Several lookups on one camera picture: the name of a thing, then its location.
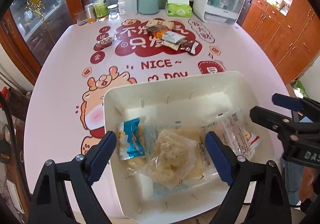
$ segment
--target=red circle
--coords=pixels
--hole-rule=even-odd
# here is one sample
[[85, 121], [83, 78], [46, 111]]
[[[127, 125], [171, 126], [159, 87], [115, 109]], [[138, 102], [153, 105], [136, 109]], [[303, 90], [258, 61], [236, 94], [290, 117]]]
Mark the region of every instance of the red circle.
[[105, 33], [105, 32], [108, 32], [110, 29], [111, 29], [111, 27], [109, 27], [109, 26], [102, 27], [102, 28], [99, 30], [99, 32], [100, 32], [100, 33]]
[[97, 36], [97, 41], [100, 41], [101, 39], [106, 38], [106, 37], [108, 37], [108, 36], [109, 36], [108, 33], [102, 33], [102, 34], [100, 34], [99, 36]]
[[101, 50], [103, 50], [103, 48], [97, 46], [97, 44], [94, 45], [93, 49], [94, 49], [95, 51], [101, 51]]
[[96, 52], [91, 56], [90, 62], [91, 63], [100, 63], [104, 59], [105, 56], [106, 56], [106, 54], [102, 51]]

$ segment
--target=barcode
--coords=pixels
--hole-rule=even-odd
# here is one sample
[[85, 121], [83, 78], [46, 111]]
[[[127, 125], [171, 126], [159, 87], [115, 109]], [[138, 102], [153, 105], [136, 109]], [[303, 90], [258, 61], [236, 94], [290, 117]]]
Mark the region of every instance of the barcode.
[[238, 121], [238, 120], [239, 120], [236, 113], [235, 113], [235, 114], [232, 114], [232, 118], [233, 118], [234, 121]]

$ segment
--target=table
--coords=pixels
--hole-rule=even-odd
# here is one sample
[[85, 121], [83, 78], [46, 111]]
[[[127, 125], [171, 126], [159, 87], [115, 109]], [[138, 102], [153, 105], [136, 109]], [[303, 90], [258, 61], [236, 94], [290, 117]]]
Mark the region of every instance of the table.
[[[147, 35], [149, 19], [175, 21], [176, 31], [198, 41], [196, 55], [161, 46]], [[100, 50], [97, 39], [119, 32], [120, 39]], [[70, 161], [104, 134], [102, 99], [111, 87], [153, 80], [236, 70], [252, 87], [260, 106], [290, 116], [273, 105], [274, 93], [288, 95], [276, 69], [255, 41], [237, 24], [202, 23], [197, 17], [138, 14], [104, 22], [70, 26], [48, 56], [36, 82], [25, 127], [25, 169], [33, 192], [48, 159]], [[271, 133], [276, 157], [282, 145]], [[66, 183], [73, 211], [79, 212], [71, 184]], [[123, 218], [109, 166], [93, 190], [106, 214]]]

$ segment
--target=green tissue pack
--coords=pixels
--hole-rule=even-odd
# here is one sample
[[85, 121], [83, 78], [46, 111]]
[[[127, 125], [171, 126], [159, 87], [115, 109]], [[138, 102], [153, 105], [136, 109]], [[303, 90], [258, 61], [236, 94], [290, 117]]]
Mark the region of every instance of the green tissue pack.
[[192, 16], [192, 8], [189, 0], [167, 0], [165, 11], [168, 16], [187, 17]]

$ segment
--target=glass bottle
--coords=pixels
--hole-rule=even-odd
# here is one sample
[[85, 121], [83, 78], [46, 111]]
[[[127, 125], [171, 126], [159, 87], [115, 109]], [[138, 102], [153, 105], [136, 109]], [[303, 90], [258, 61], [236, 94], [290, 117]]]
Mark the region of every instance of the glass bottle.
[[107, 0], [92, 0], [98, 21], [108, 18]]

